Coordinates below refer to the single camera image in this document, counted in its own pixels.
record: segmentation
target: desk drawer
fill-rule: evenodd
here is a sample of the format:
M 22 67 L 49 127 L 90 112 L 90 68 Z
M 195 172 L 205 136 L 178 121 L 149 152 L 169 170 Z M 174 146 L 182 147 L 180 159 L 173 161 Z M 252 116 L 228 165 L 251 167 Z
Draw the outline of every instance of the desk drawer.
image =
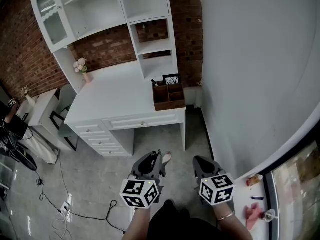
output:
M 82 139 L 93 148 L 120 146 L 119 142 L 112 135 L 83 137 Z
M 129 117 L 102 120 L 109 130 L 132 129 L 183 123 L 185 110 L 173 112 L 156 112 Z
M 122 146 L 98 147 L 98 148 L 95 148 L 94 150 L 104 157 L 130 156 Z
M 73 130 L 80 136 L 110 135 L 110 132 L 101 121 L 87 122 L 82 125 L 73 125 Z

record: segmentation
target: black pants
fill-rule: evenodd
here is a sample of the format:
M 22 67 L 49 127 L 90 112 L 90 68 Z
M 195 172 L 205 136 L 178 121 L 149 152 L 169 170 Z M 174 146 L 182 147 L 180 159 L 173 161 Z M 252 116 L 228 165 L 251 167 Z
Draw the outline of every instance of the black pants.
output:
M 147 239 L 225 240 L 226 236 L 208 222 L 197 218 L 190 218 L 187 212 L 180 213 L 171 201 L 166 201 L 164 206 L 152 218 Z

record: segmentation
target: glass pane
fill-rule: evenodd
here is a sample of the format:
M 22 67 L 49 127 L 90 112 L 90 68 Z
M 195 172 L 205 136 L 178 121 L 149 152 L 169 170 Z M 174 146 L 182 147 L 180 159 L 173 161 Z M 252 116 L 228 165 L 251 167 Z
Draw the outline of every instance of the glass pane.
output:
M 320 233 L 320 153 L 316 142 L 274 170 L 273 176 L 279 205 L 279 239 L 317 239 Z
M 45 16 L 48 12 L 56 7 L 55 0 L 36 0 L 41 16 Z
M 67 38 L 67 33 L 64 25 L 62 24 L 59 13 L 54 13 L 50 16 L 44 22 L 44 25 L 54 45 Z

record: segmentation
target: gray chair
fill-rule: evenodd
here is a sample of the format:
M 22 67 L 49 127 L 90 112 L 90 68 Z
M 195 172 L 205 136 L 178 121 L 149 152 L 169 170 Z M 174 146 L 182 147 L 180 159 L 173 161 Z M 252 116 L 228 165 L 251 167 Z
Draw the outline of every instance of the gray chair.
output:
M 65 111 L 68 112 L 70 110 L 70 107 L 74 102 L 76 96 L 77 93 L 70 84 L 67 84 L 64 87 L 62 87 L 60 91 L 58 106 L 50 116 L 50 119 L 53 122 L 54 126 L 58 129 L 58 136 L 64 138 L 74 151 L 77 151 L 77 148 L 71 143 L 69 138 L 75 137 L 77 136 L 77 134 L 75 134 L 75 132 L 68 125 L 65 124 L 65 118 L 62 116 L 62 113 Z M 55 118 L 61 120 L 62 123 L 59 125 L 56 122 Z

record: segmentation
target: cabinet door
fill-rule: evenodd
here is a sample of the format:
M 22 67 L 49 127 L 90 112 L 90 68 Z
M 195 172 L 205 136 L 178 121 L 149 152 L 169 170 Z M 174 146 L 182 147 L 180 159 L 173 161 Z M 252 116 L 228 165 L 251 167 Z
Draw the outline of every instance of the cabinet door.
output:
M 76 41 L 61 0 L 31 0 L 31 4 L 52 53 Z

